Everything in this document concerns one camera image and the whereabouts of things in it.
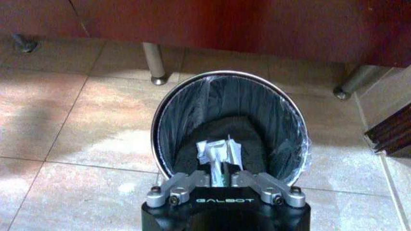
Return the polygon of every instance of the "tile floor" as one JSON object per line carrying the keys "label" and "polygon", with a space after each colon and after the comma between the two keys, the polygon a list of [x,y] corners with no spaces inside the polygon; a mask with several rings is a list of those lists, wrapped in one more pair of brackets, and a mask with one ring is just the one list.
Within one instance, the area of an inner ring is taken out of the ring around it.
{"label": "tile floor", "polygon": [[156,106],[177,82],[216,69],[265,77],[301,110],[312,165],[296,184],[312,230],[408,225],[411,162],[386,158],[389,187],[354,99],[330,94],[342,64],[173,47],[162,54],[172,76],[156,87],[137,43],[44,39],[20,54],[0,38],[0,231],[140,230],[140,204],[161,182],[149,148]]}

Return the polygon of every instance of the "trash can rim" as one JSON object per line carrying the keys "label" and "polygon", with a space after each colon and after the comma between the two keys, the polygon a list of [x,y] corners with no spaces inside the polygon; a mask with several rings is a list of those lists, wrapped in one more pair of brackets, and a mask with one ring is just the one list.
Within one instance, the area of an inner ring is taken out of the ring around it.
{"label": "trash can rim", "polygon": [[[296,106],[296,104],[293,103],[292,99],[289,98],[289,96],[284,93],[284,91],[273,84],[270,83],[269,81],[266,81],[265,79],[262,79],[261,77],[256,76],[256,75],[252,75],[249,73],[245,73],[245,72],[241,72],[241,71],[232,71],[232,70],[218,70],[218,71],[209,71],[209,72],[204,72],[201,74],[197,74],[194,75],[193,77],[185,79],[181,83],[178,83],[173,88],[172,90],[166,93],[166,95],[164,96],[157,108],[156,108],[156,111],[154,111],[154,114],[153,114],[153,119],[152,119],[152,126],[150,126],[150,148],[152,148],[152,154],[153,154],[153,159],[154,159],[154,162],[156,162],[156,165],[157,165],[157,168],[162,174],[162,176],[165,177],[165,179],[168,180],[170,177],[168,175],[168,173],[164,171],[164,166],[162,166],[162,163],[160,163],[158,161],[158,158],[157,158],[157,153],[156,153],[156,148],[154,148],[154,145],[156,145],[156,131],[157,131],[157,126],[158,126],[158,119],[160,119],[160,115],[164,111],[164,108],[166,106],[166,103],[168,101],[170,100],[170,98],[173,97],[174,93],[182,89],[189,83],[194,82],[196,80],[204,78],[205,76],[218,76],[218,75],[234,75],[234,76],[238,76],[238,77],[244,77],[244,78],[248,78],[248,79],[252,79],[252,80],[256,80],[258,83],[261,83],[262,85],[265,85],[266,87],[269,87],[282,98],[284,100],[288,101],[288,103],[292,105],[297,115],[300,116],[301,118],[301,122],[302,122],[302,125],[304,125],[304,128],[305,128],[305,134],[304,136],[308,137],[308,132],[306,132],[306,126],[305,126],[305,120],[304,120],[304,117],[302,117],[302,114]],[[304,158],[302,162],[301,162],[301,166],[305,165],[305,161],[306,161],[306,158]],[[298,176],[301,174],[301,171],[298,171],[298,173],[296,174],[296,176],[293,177],[292,181],[289,182],[289,186],[296,182]]]}

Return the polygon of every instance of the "metal leg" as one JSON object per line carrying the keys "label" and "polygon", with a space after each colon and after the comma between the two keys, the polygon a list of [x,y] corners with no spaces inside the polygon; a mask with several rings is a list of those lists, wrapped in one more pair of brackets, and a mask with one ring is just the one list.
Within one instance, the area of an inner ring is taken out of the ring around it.
{"label": "metal leg", "polygon": [[373,78],[381,77],[389,71],[388,67],[360,65],[349,74],[349,79],[333,89],[333,95],[346,100],[350,94]]}
{"label": "metal leg", "polygon": [[152,83],[162,85],[166,83],[169,75],[164,71],[160,47],[157,44],[144,42],[142,49],[146,65],[152,74]]}
{"label": "metal leg", "polygon": [[22,35],[12,34],[12,37],[16,42],[16,49],[20,50],[24,53],[32,52],[37,47],[36,41],[28,41]]}

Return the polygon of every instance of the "black trash bag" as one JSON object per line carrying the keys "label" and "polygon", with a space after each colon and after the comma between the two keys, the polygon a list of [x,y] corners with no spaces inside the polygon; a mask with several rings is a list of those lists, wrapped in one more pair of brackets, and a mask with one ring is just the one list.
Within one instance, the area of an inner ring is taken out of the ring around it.
{"label": "black trash bag", "polygon": [[201,124],[182,141],[172,169],[174,172],[193,173],[198,168],[198,141],[213,142],[229,137],[241,144],[242,169],[257,174],[266,172],[265,146],[246,117],[225,117]]}
{"label": "black trash bag", "polygon": [[152,144],[162,173],[170,177],[176,172],[177,152],[194,129],[230,116],[245,116],[261,138],[266,156],[256,162],[266,161],[266,172],[293,184],[308,164],[309,139],[300,112],[270,83],[229,71],[197,75],[170,91],[158,106]]}

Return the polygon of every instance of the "brown object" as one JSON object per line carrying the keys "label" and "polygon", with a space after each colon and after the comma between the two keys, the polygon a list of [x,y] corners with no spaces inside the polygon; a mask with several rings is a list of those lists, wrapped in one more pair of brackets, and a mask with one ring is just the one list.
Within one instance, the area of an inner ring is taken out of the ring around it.
{"label": "brown object", "polygon": [[6,0],[0,10],[1,30],[22,34],[84,36],[82,23],[97,38],[318,61],[411,64],[405,0]]}
{"label": "brown object", "polygon": [[411,157],[411,104],[365,132],[373,150],[394,157]]}

